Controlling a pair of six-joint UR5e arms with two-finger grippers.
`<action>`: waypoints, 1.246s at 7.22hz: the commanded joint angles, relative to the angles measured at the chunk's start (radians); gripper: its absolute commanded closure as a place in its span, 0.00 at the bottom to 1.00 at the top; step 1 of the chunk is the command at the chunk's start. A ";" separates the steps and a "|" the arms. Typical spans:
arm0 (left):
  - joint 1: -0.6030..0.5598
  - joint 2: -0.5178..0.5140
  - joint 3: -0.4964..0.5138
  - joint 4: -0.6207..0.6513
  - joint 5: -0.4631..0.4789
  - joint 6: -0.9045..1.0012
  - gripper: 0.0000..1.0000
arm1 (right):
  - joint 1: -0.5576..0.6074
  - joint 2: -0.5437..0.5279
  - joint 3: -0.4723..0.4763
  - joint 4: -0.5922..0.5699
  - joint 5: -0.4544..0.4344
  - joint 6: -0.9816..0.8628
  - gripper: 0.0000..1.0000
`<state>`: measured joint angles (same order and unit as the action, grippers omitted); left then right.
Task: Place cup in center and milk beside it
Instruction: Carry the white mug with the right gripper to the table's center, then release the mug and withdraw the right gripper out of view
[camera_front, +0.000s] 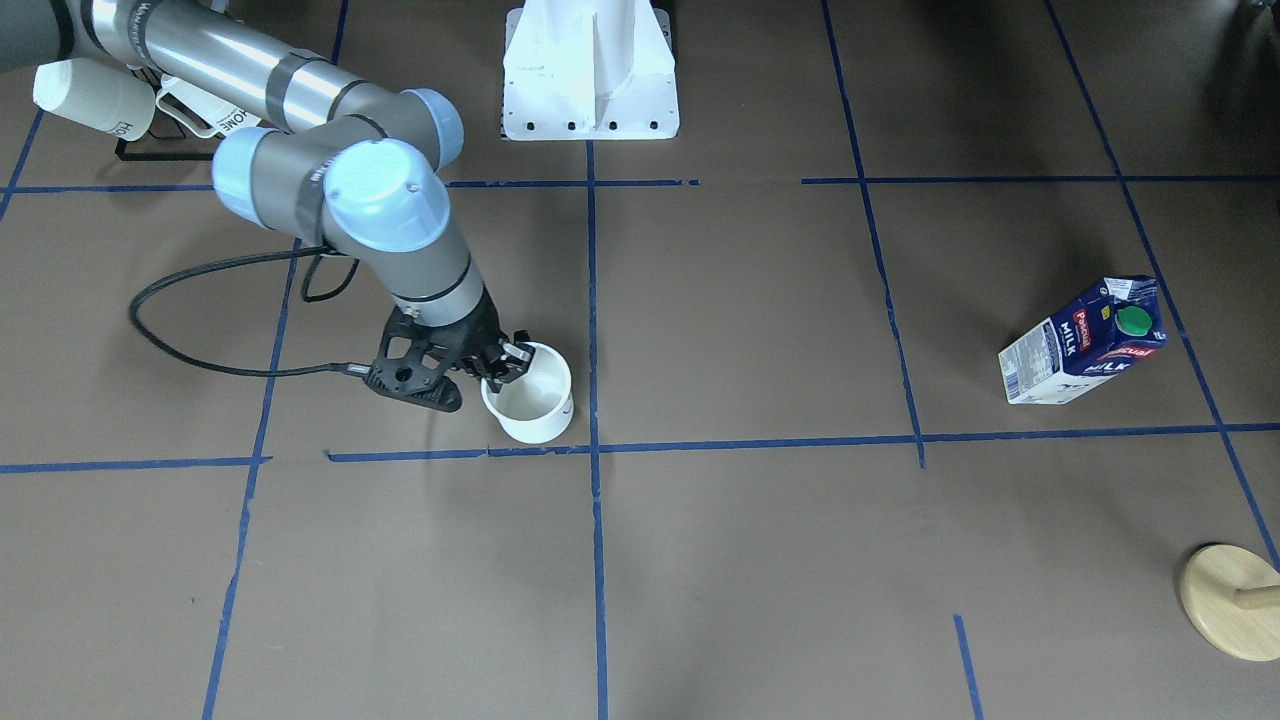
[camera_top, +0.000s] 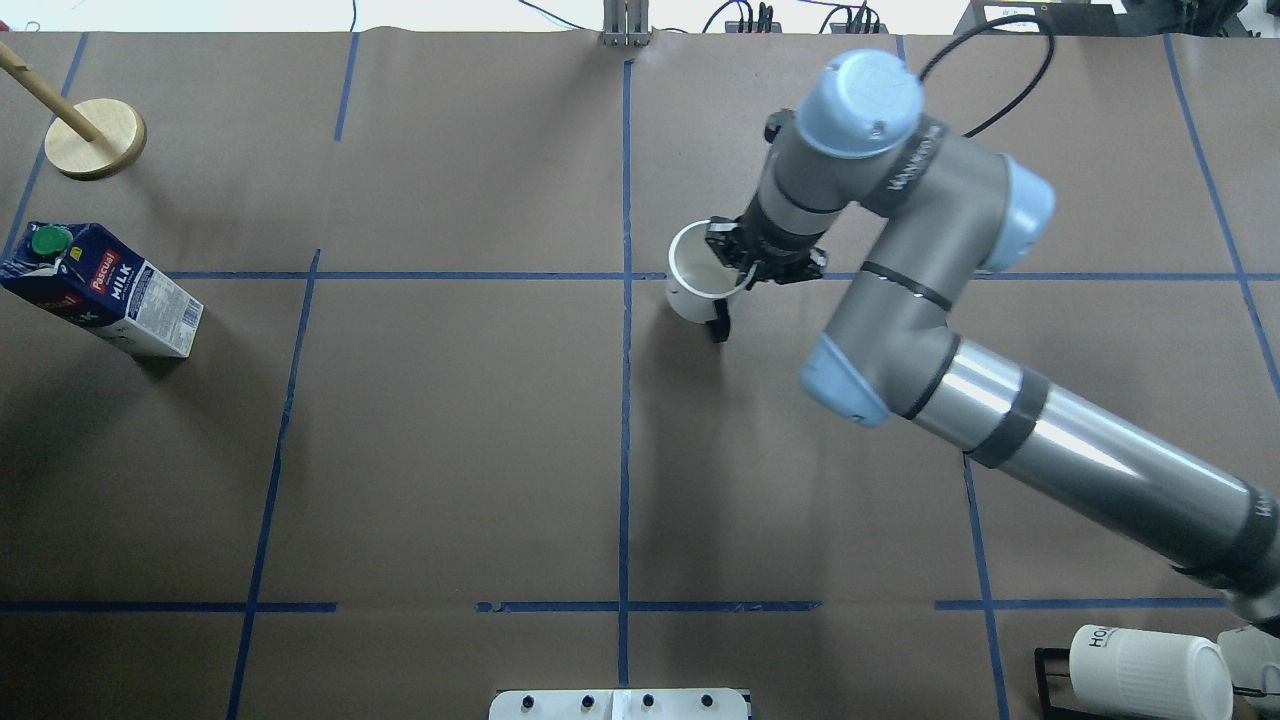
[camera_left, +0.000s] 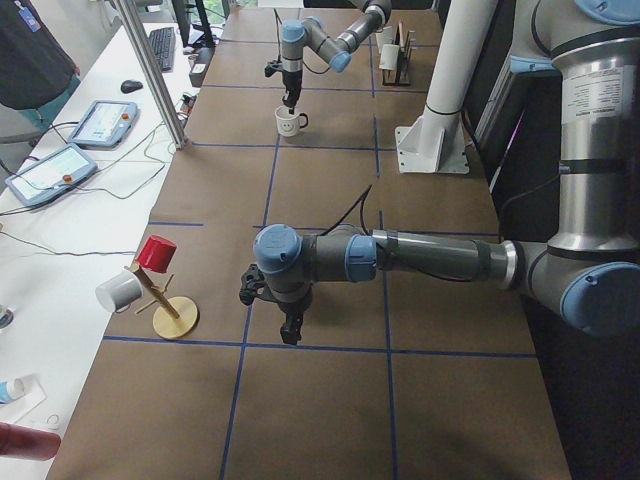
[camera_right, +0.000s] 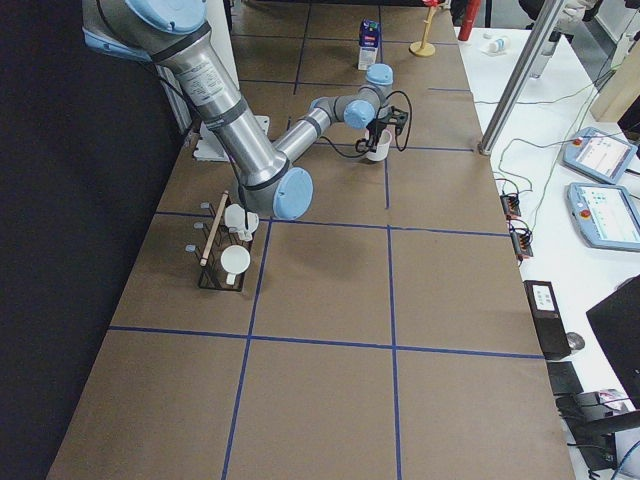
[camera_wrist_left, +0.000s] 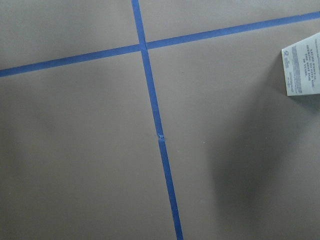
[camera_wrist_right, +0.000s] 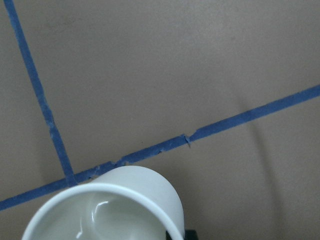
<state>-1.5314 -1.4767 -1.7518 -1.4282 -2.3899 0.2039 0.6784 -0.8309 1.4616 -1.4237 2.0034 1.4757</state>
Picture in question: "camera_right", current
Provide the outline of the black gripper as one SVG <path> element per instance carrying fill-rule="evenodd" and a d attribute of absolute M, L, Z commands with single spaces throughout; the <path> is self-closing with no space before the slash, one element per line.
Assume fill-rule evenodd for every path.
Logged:
<path fill-rule="evenodd" d="M 391 125 L 394 128 L 394 133 L 399 135 L 402 133 L 407 121 L 408 113 L 406 111 L 391 106 L 390 111 L 385 116 L 373 119 L 366 125 L 368 137 L 357 140 L 355 150 L 358 153 L 377 151 L 381 136 L 386 128 Z"/>

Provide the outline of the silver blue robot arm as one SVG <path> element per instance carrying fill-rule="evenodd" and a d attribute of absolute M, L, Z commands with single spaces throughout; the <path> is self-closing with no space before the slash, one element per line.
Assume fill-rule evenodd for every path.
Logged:
<path fill-rule="evenodd" d="M 294 163 L 331 125 L 367 130 L 368 138 L 356 144 L 364 155 L 376 150 L 387 126 L 400 134 L 409 118 L 389 102 L 392 69 L 374 64 L 355 94 L 315 100 L 305 116 L 270 141 L 211 45 L 205 2 L 85 1 L 82 13 L 89 48 L 172 71 L 230 157 L 245 209 L 259 215 L 293 220 L 308 210 L 312 178 Z"/>

